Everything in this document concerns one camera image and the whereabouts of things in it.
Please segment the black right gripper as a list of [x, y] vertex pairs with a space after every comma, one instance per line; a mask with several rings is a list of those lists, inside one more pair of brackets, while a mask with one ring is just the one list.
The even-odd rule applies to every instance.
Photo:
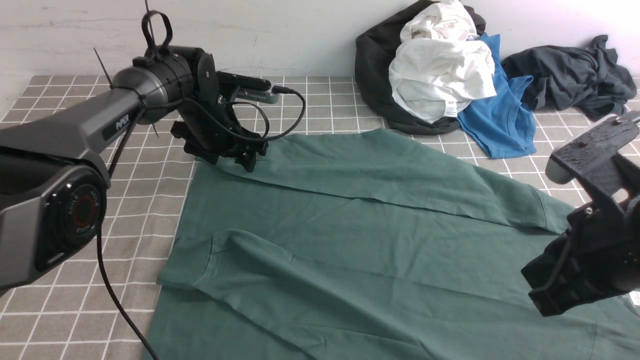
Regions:
[[574, 180], [590, 202], [570, 212], [567, 230], [521, 269], [543, 317], [639, 287], [639, 167], [622, 155]]

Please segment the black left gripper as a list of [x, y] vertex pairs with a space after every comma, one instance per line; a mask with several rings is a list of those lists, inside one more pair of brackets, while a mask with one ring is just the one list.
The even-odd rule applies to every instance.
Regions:
[[215, 60], [204, 50], [172, 50], [185, 59], [194, 80], [193, 91], [177, 111], [183, 125], [175, 123], [171, 134], [184, 139], [185, 153], [215, 166], [220, 158], [232, 158], [253, 173], [258, 156], [264, 157], [269, 143], [245, 129], [236, 116], [234, 101], [220, 93]]

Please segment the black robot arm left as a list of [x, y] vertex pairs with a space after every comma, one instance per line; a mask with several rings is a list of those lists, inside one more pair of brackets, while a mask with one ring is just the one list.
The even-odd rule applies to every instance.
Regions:
[[268, 140], [244, 130], [201, 48], [148, 49], [112, 88], [40, 120], [1, 130], [1, 291], [32, 284], [85, 248], [102, 227], [111, 174], [101, 153], [135, 125], [178, 112], [186, 150], [253, 171]]

